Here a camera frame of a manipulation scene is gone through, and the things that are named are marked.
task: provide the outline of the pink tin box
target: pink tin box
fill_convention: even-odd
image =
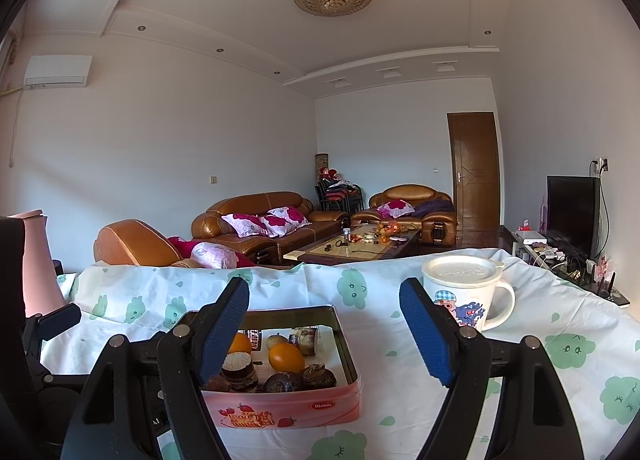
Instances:
[[[339,364],[337,367],[332,366],[332,371],[338,379],[338,385],[335,388],[295,393],[203,391],[204,401],[216,426],[241,429],[317,427],[351,422],[360,416],[362,398],[360,375],[353,364],[333,306],[254,310],[246,313],[240,330],[245,331],[252,342],[254,350],[252,358],[254,358],[254,364],[258,364],[256,368],[260,378],[258,389],[261,389],[265,376],[275,373],[268,361],[255,360],[256,356],[263,358],[267,352],[266,336],[273,333],[269,330],[305,326],[320,328],[325,336],[327,331],[330,333],[332,331],[333,335],[329,335],[329,339],[325,338],[324,343],[327,347],[333,347],[335,342]],[[319,362],[318,358],[306,358],[307,365],[313,362]],[[340,367],[344,374],[337,371]]]

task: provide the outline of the tall decorative vase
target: tall decorative vase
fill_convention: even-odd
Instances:
[[[329,154],[318,153],[316,154],[316,180],[320,179],[320,170],[323,167],[329,167]]]
[[[47,217],[42,211],[29,211],[11,216],[24,222],[24,257],[22,259],[22,292],[26,316],[47,314],[65,306],[47,241]]]

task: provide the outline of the dark wooden floor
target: dark wooden floor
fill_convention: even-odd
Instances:
[[[511,252],[513,237],[505,228],[498,231],[460,231],[455,246],[430,246],[420,244],[416,255],[434,254],[453,249],[504,249]]]

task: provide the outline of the white mug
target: white mug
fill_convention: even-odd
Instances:
[[[460,326],[489,330],[507,321],[515,306],[513,287],[500,279],[503,268],[501,262],[478,256],[435,256],[422,264],[424,289],[434,303],[449,310]],[[487,319],[496,287],[511,295],[510,303]]]

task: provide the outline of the coffee table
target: coffee table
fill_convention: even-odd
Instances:
[[[351,228],[352,234],[371,233],[377,229],[376,224],[362,224]],[[409,256],[411,250],[420,240],[420,229],[410,229],[401,233],[407,236],[407,242],[383,244],[367,244],[364,242],[350,243],[348,246],[337,247],[336,242],[342,242],[342,233],[335,233],[322,240],[318,240],[298,250],[292,250],[283,256],[285,260],[314,263],[316,265],[340,265],[341,263],[370,262],[372,260],[390,260]],[[329,250],[324,248],[331,244]]]

